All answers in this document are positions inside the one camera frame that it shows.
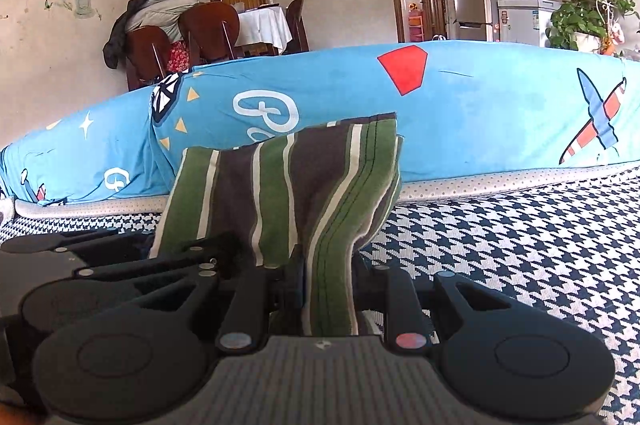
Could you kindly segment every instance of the brown wooden chair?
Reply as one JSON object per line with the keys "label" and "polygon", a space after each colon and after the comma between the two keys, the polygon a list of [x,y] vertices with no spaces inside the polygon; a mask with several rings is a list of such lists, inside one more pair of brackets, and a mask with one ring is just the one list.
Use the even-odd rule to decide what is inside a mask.
{"label": "brown wooden chair", "polygon": [[145,26],[127,33],[127,84],[129,91],[153,84],[167,76],[171,43],[158,26]]}
{"label": "brown wooden chair", "polygon": [[302,53],[309,51],[309,44],[306,41],[305,24],[302,21],[302,5],[305,0],[293,0],[287,8],[287,24],[293,39],[287,44],[283,55]]}
{"label": "brown wooden chair", "polygon": [[190,65],[235,60],[240,34],[238,12],[224,2],[206,2],[188,9],[178,27],[189,47]]}

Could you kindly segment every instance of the blue fabric cover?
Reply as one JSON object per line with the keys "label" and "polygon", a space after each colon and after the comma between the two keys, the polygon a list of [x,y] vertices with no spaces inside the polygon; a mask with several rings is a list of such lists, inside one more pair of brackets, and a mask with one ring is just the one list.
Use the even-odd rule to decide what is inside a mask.
{"label": "blue fabric cover", "polygon": [[398,113],[404,136],[404,182],[640,160],[639,63],[436,41],[237,60],[168,77],[5,148],[0,188],[31,200],[20,177],[27,169],[33,191],[46,186],[42,203],[166,194],[187,147],[237,147],[388,112]]}

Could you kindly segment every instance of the jacket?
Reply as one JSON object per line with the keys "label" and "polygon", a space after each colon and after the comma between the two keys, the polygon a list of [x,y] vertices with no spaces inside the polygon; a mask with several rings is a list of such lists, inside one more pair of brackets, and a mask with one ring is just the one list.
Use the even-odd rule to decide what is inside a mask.
{"label": "jacket", "polygon": [[127,21],[144,7],[148,0],[130,0],[127,3],[127,11],[122,14],[111,29],[111,36],[102,49],[104,63],[112,70],[118,67],[118,62],[124,56],[126,42]]}

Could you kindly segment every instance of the dining table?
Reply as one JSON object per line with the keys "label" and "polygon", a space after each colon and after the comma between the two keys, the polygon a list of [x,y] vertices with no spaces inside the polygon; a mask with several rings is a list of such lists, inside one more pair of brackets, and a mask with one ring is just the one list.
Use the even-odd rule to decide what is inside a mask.
{"label": "dining table", "polygon": [[280,6],[254,8],[238,14],[240,33],[236,46],[267,44],[281,54],[293,40],[287,17]]}

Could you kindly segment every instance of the striped cloth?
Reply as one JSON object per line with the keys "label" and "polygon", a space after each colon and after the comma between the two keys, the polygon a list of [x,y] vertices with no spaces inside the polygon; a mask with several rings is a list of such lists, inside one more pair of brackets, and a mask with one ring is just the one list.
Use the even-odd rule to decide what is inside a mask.
{"label": "striped cloth", "polygon": [[150,257],[231,231],[256,265],[278,267],[300,245],[302,331],[365,331],[353,303],[351,257],[378,233],[398,198],[401,144],[396,115],[388,114],[235,149],[188,148]]}

